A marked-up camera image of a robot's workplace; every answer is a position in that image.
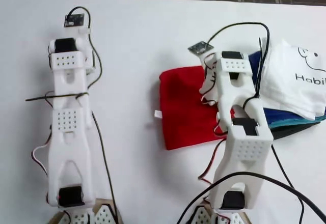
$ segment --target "wire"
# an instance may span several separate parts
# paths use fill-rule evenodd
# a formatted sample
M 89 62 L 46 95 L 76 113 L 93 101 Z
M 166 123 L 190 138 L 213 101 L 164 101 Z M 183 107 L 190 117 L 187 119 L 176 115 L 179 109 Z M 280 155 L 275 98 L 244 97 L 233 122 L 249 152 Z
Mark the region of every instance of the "wire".
M 71 224 L 71 215 L 70 215 L 69 212 L 66 211 L 66 210 L 64 210 L 63 212 L 66 213 L 66 215 L 67 215 L 68 218 L 69 218 L 69 224 Z
M 267 56 L 267 53 L 268 53 L 270 32 L 269 32 L 268 27 L 264 23 L 260 23 L 260 22 L 240 22 L 240 23 L 230 24 L 230 25 L 227 25 L 227 26 L 223 27 L 222 29 L 220 29 L 219 31 L 217 31 L 213 36 L 211 36 L 211 38 L 209 38 L 208 42 L 206 43 L 205 49 L 207 48 L 207 45 L 209 44 L 209 42 L 211 40 L 213 40 L 214 37 L 216 37 L 219 33 L 221 33 L 222 31 L 224 31 L 225 29 L 227 29 L 229 27 L 233 27 L 233 26 L 236 26 L 236 25 L 261 25 L 261 26 L 263 26 L 266 29 L 266 33 L 267 33 L 266 49 L 265 49 L 265 52 L 264 52 L 264 55 L 263 55 L 262 59 L 260 60 L 260 66 L 259 66 L 259 70 L 258 70 L 258 73 L 257 73 L 256 93 L 255 93 L 254 96 L 248 98 L 244 102 L 244 104 L 242 106 L 242 108 L 244 109 L 245 106 L 246 106 L 246 104 L 249 102 L 249 100 L 251 100 L 253 98 L 259 97 L 261 73 L 262 73 L 262 68 L 264 66 L 265 59 L 266 59 L 266 56 Z
M 49 93 L 52 93 L 52 92 L 54 92 L 54 91 L 48 91 L 44 96 L 45 96 L 45 101 L 53 108 L 53 105 L 49 102 L 49 100 L 47 100 L 47 94 L 49 94 Z
M 102 147 L 102 153 L 103 153 L 103 159 L 104 159 L 105 169 L 106 169 L 106 173 L 107 173 L 108 182 L 110 184 L 112 201 L 113 201 L 113 205 L 114 205 L 114 209 L 115 209 L 115 219 L 116 219 L 115 221 L 116 221 L 117 224 L 119 224 L 118 209 L 117 209 L 116 200 L 115 200 L 114 194 L 113 194 L 113 187 L 112 187 L 110 172 L 109 172 L 108 166 L 107 166 L 107 161 L 106 161 L 106 156 L 105 156 L 105 150 L 104 150 L 104 144 L 103 144 L 102 134 L 101 134 L 100 127 L 97 124 L 97 120 L 95 118 L 94 112 L 92 112 L 92 116 L 93 116 L 93 119 L 94 119 L 94 122 L 95 122 L 95 125 L 96 125 L 96 129 L 97 129 L 97 132 L 98 132 L 98 136 L 99 136 L 100 142 L 101 142 L 101 147 Z
M 220 141 L 220 142 L 215 146 L 214 151 L 213 151 L 213 154 L 212 154 L 212 157 L 211 157 L 211 159 L 210 159 L 210 161 L 209 161 L 209 163 L 208 163 L 208 166 L 206 167 L 206 169 L 204 170 L 204 172 L 203 172 L 203 173 L 198 177 L 198 180 L 203 180 L 203 181 L 205 181 L 205 182 L 210 183 L 209 181 L 207 181 L 206 179 L 204 179 L 204 177 L 205 177 L 205 176 L 207 175 L 207 173 L 209 172 L 209 170 L 210 170 L 210 168 L 211 168 L 211 166 L 212 166 L 212 164 L 213 164 L 213 162 L 214 162 L 215 154 L 216 154 L 216 152 L 217 152 L 219 146 L 221 145 L 221 143 L 224 142 L 224 141 L 225 141 L 225 139 L 221 140 L 221 141 Z
M 42 97 L 36 97 L 36 98 L 29 98 L 29 99 L 25 99 L 26 102 L 29 101 L 35 101 L 35 100 L 40 100 L 40 99 L 47 99 L 47 98 L 62 98 L 62 97 L 70 97 L 70 96 L 76 96 L 76 99 L 79 98 L 82 95 L 88 95 L 88 92 L 84 92 L 84 93 L 75 93 L 75 94 L 64 94 L 64 95 L 53 95 L 53 96 L 42 96 Z
M 310 200 L 308 199 L 306 196 L 304 196 L 302 193 L 300 193 L 299 191 L 295 190 L 294 188 L 286 185 L 283 182 L 280 182 L 278 180 L 275 180 L 271 177 L 267 177 L 258 173 L 253 173 L 253 172 L 235 172 L 235 173 L 231 173 L 229 175 L 226 175 L 225 177 L 222 177 L 221 179 L 217 180 L 216 182 L 214 182 L 212 185 L 210 185 L 208 188 L 206 188 L 204 191 L 202 191 L 200 194 L 198 194 L 185 208 L 185 210 L 183 211 L 183 213 L 181 214 L 179 220 L 177 221 L 177 224 L 180 224 L 182 221 L 182 218 L 184 217 L 184 215 L 186 214 L 187 210 L 191 207 L 191 205 L 193 205 L 201 196 L 203 196 L 205 193 L 207 193 L 208 191 L 210 191 L 211 189 L 213 189 L 214 187 L 216 187 L 217 185 L 219 185 L 220 183 L 226 181 L 227 179 L 231 178 L 231 177 L 235 177 L 235 176 L 252 176 L 252 177 L 256 177 L 256 178 L 260 178 L 260 179 L 264 179 L 268 182 L 271 182 L 273 184 L 276 184 L 278 186 L 280 186 L 281 188 L 291 192 L 292 194 L 294 194 L 295 196 L 297 196 L 298 198 L 300 198 L 301 200 L 303 200 L 318 216 L 319 218 L 326 223 L 326 215 Z
M 286 173 L 285 173 L 285 171 L 284 171 L 284 169 L 283 169 L 283 166 L 282 166 L 282 164 L 281 164 L 281 162 L 280 162 L 279 157 L 277 156 L 277 153 L 276 153 L 276 150 L 275 150 L 273 144 L 271 145 L 271 150 L 272 150 L 273 153 L 274 153 L 275 159 L 276 159 L 277 163 L 279 164 L 279 167 L 280 167 L 280 169 L 281 169 L 281 171 L 282 171 L 282 173 L 283 173 L 283 175 L 284 175 L 286 181 L 287 181 L 287 182 L 289 183 L 289 185 L 294 189 L 294 186 L 292 185 L 290 179 L 288 178 L 288 176 L 286 175 Z M 300 219 L 299 219 L 299 224 L 301 224 L 301 223 L 302 223 L 302 219 L 303 219 L 303 217 L 304 217 L 305 205 L 304 205 L 304 203 L 302 202 L 302 200 L 301 200 L 299 197 L 298 197 L 298 199 L 299 199 L 300 204 L 301 204 L 301 214 L 300 214 Z
M 229 131 L 224 131 L 224 132 L 222 132 L 222 133 L 217 133 L 217 132 L 216 132 L 216 129 L 217 129 L 219 126 L 220 126 L 220 120 L 218 120 L 217 125 L 216 125 L 216 126 L 214 127 L 214 129 L 213 129 L 213 133 L 215 134 L 215 136 L 225 136 L 225 135 L 227 135 Z
M 43 163 L 36 158 L 35 153 L 37 150 L 45 148 L 47 146 L 47 144 L 50 142 L 51 136 L 52 136 L 52 132 L 50 132 L 50 135 L 47 138 L 45 144 L 38 146 L 31 151 L 32 160 L 35 161 L 42 168 L 42 170 L 45 172 L 46 176 L 48 176 L 47 170 L 46 170 L 45 166 L 43 165 Z
M 90 27 L 91 27 L 91 14 L 90 14 L 90 12 L 88 11 L 88 9 L 85 8 L 85 7 L 77 6 L 77 7 L 73 8 L 72 10 L 70 10 L 70 12 L 67 14 L 66 21 L 68 20 L 68 18 L 70 17 L 70 15 L 71 15 L 71 14 L 72 14 L 76 9 L 84 9 L 84 10 L 87 12 L 87 14 L 88 14 L 88 29 L 90 29 Z M 92 42 L 91 34 L 90 34 L 90 33 L 88 34 L 88 40 L 90 41 L 90 44 L 91 44 L 91 46 L 92 46 L 92 49 L 94 50 L 94 52 L 95 52 L 95 54 L 96 54 L 96 57 L 98 58 L 98 62 L 99 62 L 99 64 L 100 64 L 100 74 L 98 75 L 98 77 L 97 77 L 94 81 L 92 81 L 92 82 L 88 85 L 87 89 L 89 89 L 92 85 L 94 85 L 96 82 L 98 82 L 98 80 L 100 80 L 100 78 L 101 78 L 101 76 L 102 76 L 102 73 L 103 73 L 102 60 L 101 60 L 100 55 L 98 54 L 96 48 L 95 48 L 94 45 L 93 45 L 93 42 Z
M 218 216 L 221 217 L 221 218 L 224 218 L 224 219 L 228 220 L 228 224 L 231 224 L 231 219 L 230 219 L 230 218 L 228 218 L 228 217 L 226 217 L 226 216 L 224 216 L 224 215 L 217 214 L 217 213 L 216 213 L 216 215 L 218 215 Z

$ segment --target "black cable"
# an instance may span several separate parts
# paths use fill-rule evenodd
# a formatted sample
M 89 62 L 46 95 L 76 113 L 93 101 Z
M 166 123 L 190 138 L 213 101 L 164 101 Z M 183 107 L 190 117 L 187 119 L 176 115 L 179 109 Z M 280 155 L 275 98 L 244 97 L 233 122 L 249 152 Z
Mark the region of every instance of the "black cable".
M 260 23 L 260 22 L 240 22 L 240 23 L 234 23 L 234 24 L 230 24 L 230 25 L 227 25 L 225 27 L 223 27 L 222 29 L 220 29 L 218 32 L 216 32 L 213 36 L 211 36 L 211 38 L 209 38 L 207 44 L 206 44 L 206 47 L 207 45 L 209 44 L 209 42 L 214 38 L 216 37 L 219 33 L 221 33 L 222 31 L 224 31 L 225 29 L 229 28 L 229 27 L 233 27 L 233 26 L 236 26 L 236 25 L 261 25 L 263 26 L 265 29 L 266 29 L 266 33 L 267 33 L 267 40 L 266 40 L 266 49 L 265 49 L 265 52 L 264 52 L 264 55 L 260 61 L 260 67 L 259 67 L 259 70 L 258 70 L 258 73 L 257 73 L 257 81 L 259 82 L 256 82 L 256 93 L 254 96 L 248 98 L 242 108 L 245 109 L 245 106 L 246 104 L 249 102 L 249 100 L 253 99 L 253 98 L 258 98 L 259 97 L 259 90 L 260 90 L 260 77 L 261 77 L 261 73 L 262 73 L 262 68 L 264 66 L 264 63 L 265 63 L 265 59 L 266 59 L 266 56 L 267 56 L 267 53 L 268 53 L 268 48 L 269 48 L 269 38 L 270 38 L 270 32 L 269 32 L 269 29 L 268 27 L 264 24 L 264 23 Z
M 26 102 L 29 101 L 35 101 L 35 100 L 40 100 L 40 99 L 47 99 L 47 98 L 62 98 L 62 97 L 70 97 L 70 96 L 76 96 L 76 99 L 79 98 L 82 95 L 88 94 L 88 92 L 84 93 L 73 93 L 73 94 L 63 94 L 63 95 L 52 95 L 52 96 L 42 96 L 42 97 L 36 97 L 36 98 L 28 98 L 25 99 Z
M 89 21 L 88 21 L 88 29 L 90 29 L 90 27 L 91 27 L 91 14 L 90 14 L 90 12 L 88 11 L 88 9 L 85 8 L 85 7 L 77 6 L 77 7 L 73 8 L 72 10 L 70 10 L 70 12 L 67 14 L 66 21 L 68 21 L 70 15 L 71 15 L 71 14 L 72 14 L 76 9 L 84 9 L 84 10 L 87 12 L 87 14 L 88 14 L 88 20 L 89 20 Z M 92 42 L 91 34 L 90 34 L 90 33 L 88 34 L 88 40 L 90 41 L 90 44 L 91 44 L 91 46 L 92 46 L 92 49 L 94 50 L 94 52 L 95 52 L 95 54 L 96 54 L 96 56 L 97 56 L 97 58 L 98 58 L 98 62 L 99 62 L 99 64 L 100 64 L 100 74 L 98 75 L 98 77 L 97 77 L 94 81 L 92 81 L 92 82 L 88 85 L 87 89 L 89 89 L 89 88 L 90 88 L 92 85 L 94 85 L 98 80 L 100 80 L 100 78 L 101 78 L 101 76 L 102 76 L 102 73 L 103 73 L 102 60 L 101 60 L 100 55 L 98 54 L 96 48 L 95 48 L 94 45 L 93 45 L 93 42 Z
M 52 92 L 54 92 L 54 91 L 48 91 L 48 92 L 46 92 L 46 94 L 44 95 L 45 96 L 45 101 L 53 108 L 53 105 L 50 103 L 50 101 L 49 100 L 47 100 L 47 94 L 49 94 L 49 93 L 52 93 Z
M 235 173 L 231 173 L 225 177 L 222 177 L 221 179 L 217 180 L 216 182 L 214 182 L 212 185 L 210 185 L 208 188 L 206 188 L 204 191 L 202 191 L 200 194 L 198 194 L 185 208 L 185 210 L 183 211 L 183 213 L 181 214 L 179 220 L 177 221 L 177 224 L 180 224 L 182 221 L 182 218 L 184 217 L 184 215 L 186 214 L 187 210 L 191 207 L 191 205 L 193 203 L 195 203 L 201 196 L 203 196 L 205 193 L 207 193 L 208 191 L 210 191 L 212 188 L 216 187 L 217 185 L 219 185 L 220 183 L 226 181 L 227 179 L 231 178 L 231 177 L 235 177 L 235 176 L 252 176 L 252 177 L 257 177 L 260 179 L 264 179 L 268 182 L 271 182 L 275 185 L 278 185 L 280 187 L 282 187 L 283 189 L 291 192 L 292 194 L 294 194 L 295 196 L 297 196 L 298 198 L 300 198 L 301 200 L 303 200 L 318 216 L 319 218 L 326 223 L 326 215 L 310 200 L 308 199 L 306 196 L 304 196 L 302 193 L 300 193 L 299 191 L 295 190 L 294 188 L 286 185 L 283 182 L 280 182 L 278 180 L 275 180 L 271 177 L 267 177 L 258 173 L 253 173 L 253 172 L 235 172 Z
M 94 112 L 92 112 L 92 116 L 96 125 L 96 129 L 98 131 L 98 135 L 101 141 L 101 147 L 102 147 L 102 153 L 103 153 L 103 159 L 104 159 L 104 164 L 105 164 L 105 169 L 106 169 L 106 173 L 107 173 L 107 178 L 108 178 L 108 182 L 110 184 L 110 189 L 111 189 L 111 195 L 112 195 L 112 201 L 113 201 L 113 205 L 114 205 L 114 209 L 115 209 L 115 221 L 116 224 L 119 224 L 119 218 L 118 218 L 118 209 L 117 209 L 117 205 L 116 205 L 116 200 L 114 198 L 114 194 L 113 194 L 113 188 L 112 188 L 112 182 L 111 182 L 111 176 L 110 176 L 110 172 L 108 170 L 108 166 L 107 166 L 107 161 L 106 161 L 106 156 L 105 156 L 105 150 L 104 150 L 104 144 L 103 144 L 103 138 L 102 138 L 102 134 L 101 134 L 101 130 L 97 124 L 97 120 L 95 118 Z
M 277 153 L 276 153 L 276 150 L 275 150 L 273 144 L 271 145 L 271 150 L 272 150 L 273 153 L 274 153 L 275 159 L 276 159 L 277 163 L 279 164 L 279 167 L 280 167 L 280 169 L 281 169 L 281 171 L 282 171 L 282 173 L 283 173 L 283 175 L 284 175 L 286 181 L 287 181 L 287 182 L 289 183 L 289 185 L 294 189 L 294 186 L 292 185 L 290 179 L 288 178 L 288 176 L 286 175 L 286 173 L 285 173 L 285 171 L 284 171 L 284 169 L 283 169 L 283 166 L 282 166 L 282 164 L 281 164 L 281 162 L 280 162 L 279 157 L 277 156 Z M 300 204 L 301 204 L 301 214 L 300 214 L 300 219 L 299 219 L 299 224 L 301 224 L 301 223 L 302 223 L 302 219 L 303 219 L 303 217 L 304 217 L 305 205 L 304 205 L 304 203 L 302 202 L 302 200 L 301 200 L 299 197 L 298 197 L 298 199 L 299 199 Z
M 69 224 L 71 224 L 71 216 L 70 216 L 69 212 L 66 210 L 64 210 L 63 212 L 67 214 L 67 216 L 69 218 Z

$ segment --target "white plastic bracket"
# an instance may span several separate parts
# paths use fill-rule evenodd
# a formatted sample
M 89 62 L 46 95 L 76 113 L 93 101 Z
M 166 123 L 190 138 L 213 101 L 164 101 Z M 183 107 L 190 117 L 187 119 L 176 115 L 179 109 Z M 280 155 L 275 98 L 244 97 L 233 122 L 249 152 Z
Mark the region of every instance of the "white plastic bracket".
M 55 95 L 82 94 L 53 99 L 52 137 L 48 155 L 48 202 L 59 204 L 59 191 L 81 187 L 82 207 L 92 207 L 95 196 L 92 185 L 91 156 L 87 131 L 92 117 L 87 94 L 87 56 L 81 50 L 55 52 L 50 45 Z
M 268 127 L 260 99 L 249 100 L 244 108 L 248 117 L 254 119 L 257 124 L 254 127 L 254 134 L 247 134 L 244 125 L 234 125 L 230 115 L 234 105 L 242 107 L 248 98 L 255 95 L 249 57 L 239 52 L 237 55 L 223 55 L 223 52 L 210 54 L 210 52 L 206 51 L 200 55 L 195 53 L 195 55 L 200 58 L 204 67 L 207 63 L 203 62 L 203 57 L 211 56 L 210 63 L 216 64 L 216 67 L 211 67 L 216 78 L 210 96 L 218 101 L 219 112 L 216 120 L 220 128 L 222 131 L 228 131 L 224 156 L 215 172 L 214 182 L 234 172 L 248 171 L 263 175 L 273 135 Z M 206 77 L 202 88 L 207 87 L 208 82 Z M 211 205 L 215 210 L 220 209 L 225 193 L 230 190 L 239 191 L 236 184 L 243 183 L 244 209 L 252 209 L 262 182 L 262 179 L 251 176 L 232 177 L 211 190 Z

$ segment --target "red and white wire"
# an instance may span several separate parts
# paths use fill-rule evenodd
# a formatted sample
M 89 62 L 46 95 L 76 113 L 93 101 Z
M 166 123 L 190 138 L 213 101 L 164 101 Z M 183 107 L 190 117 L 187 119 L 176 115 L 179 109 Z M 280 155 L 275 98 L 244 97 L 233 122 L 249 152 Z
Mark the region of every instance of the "red and white wire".
M 43 163 L 36 158 L 35 153 L 36 153 L 37 150 L 47 147 L 48 143 L 50 142 L 51 136 L 52 136 L 52 132 L 50 132 L 50 135 L 47 138 L 45 144 L 43 144 L 41 146 L 37 146 L 31 152 L 32 160 L 35 161 L 42 168 L 42 170 L 45 172 L 46 176 L 48 176 L 47 170 L 46 170 L 45 166 L 43 165 Z

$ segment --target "cartoon drawing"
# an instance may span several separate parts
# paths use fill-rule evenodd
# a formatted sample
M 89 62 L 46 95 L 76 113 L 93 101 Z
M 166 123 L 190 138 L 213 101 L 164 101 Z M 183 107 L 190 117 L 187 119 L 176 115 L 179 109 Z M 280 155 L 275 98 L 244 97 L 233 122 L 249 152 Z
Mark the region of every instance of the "cartoon drawing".
M 318 54 L 315 52 L 309 52 L 307 49 L 304 49 L 304 48 L 300 48 L 298 47 L 297 48 L 297 51 L 299 52 L 300 56 L 303 57 L 306 61 L 306 64 L 307 66 L 312 69 L 312 70 L 319 70 L 319 71 L 323 71 L 323 72 L 326 72 L 326 70 L 323 70 L 323 69 L 318 69 L 318 68 L 313 68 L 309 62 L 314 58 L 314 57 L 318 57 Z

